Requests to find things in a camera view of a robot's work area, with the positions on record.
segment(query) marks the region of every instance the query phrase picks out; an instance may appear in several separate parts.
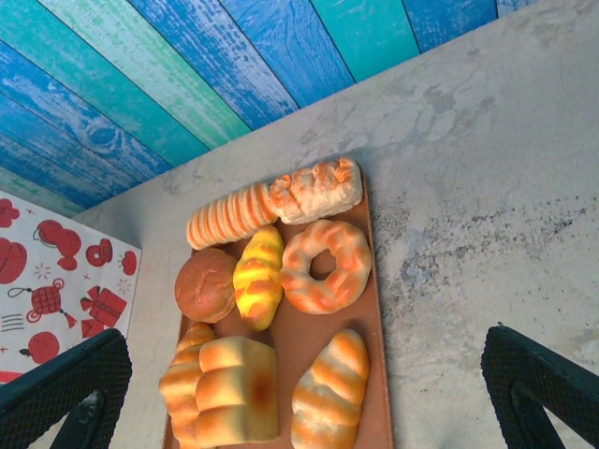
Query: croissant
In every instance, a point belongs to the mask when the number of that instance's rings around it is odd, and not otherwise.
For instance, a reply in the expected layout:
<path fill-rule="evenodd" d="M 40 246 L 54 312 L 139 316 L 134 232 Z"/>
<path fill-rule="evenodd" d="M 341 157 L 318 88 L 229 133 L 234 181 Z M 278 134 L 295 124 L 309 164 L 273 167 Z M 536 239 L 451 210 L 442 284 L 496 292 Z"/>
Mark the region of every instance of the croissant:
<path fill-rule="evenodd" d="M 198 449 L 195 424 L 199 414 L 196 405 L 197 381 L 202 376 L 199 350 L 214 333 L 204 323 L 189 328 L 179 344 L 175 357 L 159 382 L 172 424 L 172 433 L 182 449 Z"/>
<path fill-rule="evenodd" d="M 243 250 L 233 273 L 235 299 L 241 318 L 253 330 L 266 329 L 283 296 L 279 271 L 283 239 L 274 226 L 261 227 Z"/>

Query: round bun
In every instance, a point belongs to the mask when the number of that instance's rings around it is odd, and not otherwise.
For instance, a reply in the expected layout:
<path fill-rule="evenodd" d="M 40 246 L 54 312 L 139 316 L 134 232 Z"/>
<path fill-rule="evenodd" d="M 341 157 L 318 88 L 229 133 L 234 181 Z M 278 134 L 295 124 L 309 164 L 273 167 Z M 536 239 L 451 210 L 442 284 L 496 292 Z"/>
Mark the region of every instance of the round bun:
<path fill-rule="evenodd" d="M 237 261 L 222 250 L 206 248 L 192 255 L 175 282 L 175 298 L 183 315 L 216 323 L 235 307 L 233 271 Z"/>

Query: white paper with red pattern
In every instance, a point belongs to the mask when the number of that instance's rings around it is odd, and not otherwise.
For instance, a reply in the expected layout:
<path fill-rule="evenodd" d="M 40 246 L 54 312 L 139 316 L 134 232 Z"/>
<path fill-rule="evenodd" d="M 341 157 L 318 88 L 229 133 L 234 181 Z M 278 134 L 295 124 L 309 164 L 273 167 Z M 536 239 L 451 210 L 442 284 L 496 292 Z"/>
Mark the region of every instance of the white paper with red pattern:
<path fill-rule="evenodd" d="M 0 191 L 0 384 L 108 327 L 126 335 L 140 257 Z"/>

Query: blue wooden planks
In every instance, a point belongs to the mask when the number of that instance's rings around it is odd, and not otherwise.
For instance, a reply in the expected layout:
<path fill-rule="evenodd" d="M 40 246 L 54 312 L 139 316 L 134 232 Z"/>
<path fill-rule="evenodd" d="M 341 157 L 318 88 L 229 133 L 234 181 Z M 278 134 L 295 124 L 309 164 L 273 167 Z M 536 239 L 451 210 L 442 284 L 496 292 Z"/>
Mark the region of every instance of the blue wooden planks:
<path fill-rule="evenodd" d="M 356 81 L 419 54 L 399 0 L 312 0 Z"/>
<path fill-rule="evenodd" d="M 354 83 L 310 0 L 221 0 L 301 107 Z"/>
<path fill-rule="evenodd" d="M 129 0 L 253 128 L 298 108 L 217 0 Z"/>
<path fill-rule="evenodd" d="M 98 192 L 106 193 L 103 199 L 116 196 L 138 184 L 120 168 L 2 94 L 0 134 L 54 162 L 73 176 L 87 180 Z"/>
<path fill-rule="evenodd" d="M 0 167 L 0 190 L 41 208 L 60 213 L 65 217 L 72 217 L 84 211 L 81 206 L 69 199 L 46 190 L 19 175 L 15 175 L 3 167 Z"/>
<path fill-rule="evenodd" d="M 3 0 L 0 40 L 169 164 L 177 166 L 208 151 L 170 114 L 37 1 Z"/>
<path fill-rule="evenodd" d="M 210 149 L 250 129 L 127 0 L 38 0 Z"/>
<path fill-rule="evenodd" d="M 497 3 L 497 15 L 503 17 L 510 12 L 517 11 L 523 7 L 531 5 L 536 0 L 496 0 Z"/>
<path fill-rule="evenodd" d="M 2 42 L 0 93 L 31 110 L 137 181 L 147 181 L 172 167 Z"/>
<path fill-rule="evenodd" d="M 497 19 L 495 0 L 403 0 L 420 51 Z"/>
<path fill-rule="evenodd" d="M 106 192 L 100 192 L 84 179 L 73 176 L 52 161 L 24 148 L 0 134 L 0 167 L 34 182 L 51 192 L 60 192 L 73 203 L 86 209 L 108 199 Z"/>

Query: wooden tray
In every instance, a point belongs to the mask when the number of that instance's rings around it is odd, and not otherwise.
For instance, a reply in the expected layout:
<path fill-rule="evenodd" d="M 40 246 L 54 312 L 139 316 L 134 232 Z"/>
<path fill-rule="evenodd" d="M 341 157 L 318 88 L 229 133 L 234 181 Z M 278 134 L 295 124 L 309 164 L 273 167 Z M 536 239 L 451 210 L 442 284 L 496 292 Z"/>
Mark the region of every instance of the wooden tray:
<path fill-rule="evenodd" d="M 329 343 L 333 335 L 346 327 L 353 328 L 364 339 L 371 368 L 354 448 L 391 449 L 393 447 L 383 328 L 376 285 L 373 232 L 367 185 L 366 182 L 363 182 L 363 184 L 364 199 L 357 206 L 347 212 L 329 217 L 332 221 L 346 221 L 362 230 L 373 253 L 373 271 L 364 293 L 354 304 L 331 315 L 312 315 L 296 310 L 283 297 L 272 324 L 263 332 L 255 333 L 249 330 L 241 320 L 237 308 L 224 320 L 213 325 L 214 331 L 219 337 L 243 335 L 253 340 L 259 340 L 274 346 L 277 356 L 281 436 L 273 442 L 236 444 L 226 447 L 292 449 L 289 432 L 291 429 L 291 397 L 293 390 L 301 374 L 312 365 L 314 359 Z M 279 229 L 283 241 L 287 244 L 293 236 L 305 229 L 307 224 L 288 225 L 279 220 L 275 226 Z M 239 259 L 248 241 L 249 239 L 245 239 L 229 243 L 221 246 L 221 248 L 226 253 Z M 329 252 L 325 252 L 314 259 L 311 273 L 316 279 L 325 279 L 334 268 L 335 259 Z M 179 340 L 192 324 L 193 322 L 183 316 L 179 330 Z M 170 417 L 167 419 L 163 449 L 179 449 L 179 443 L 172 434 Z"/>

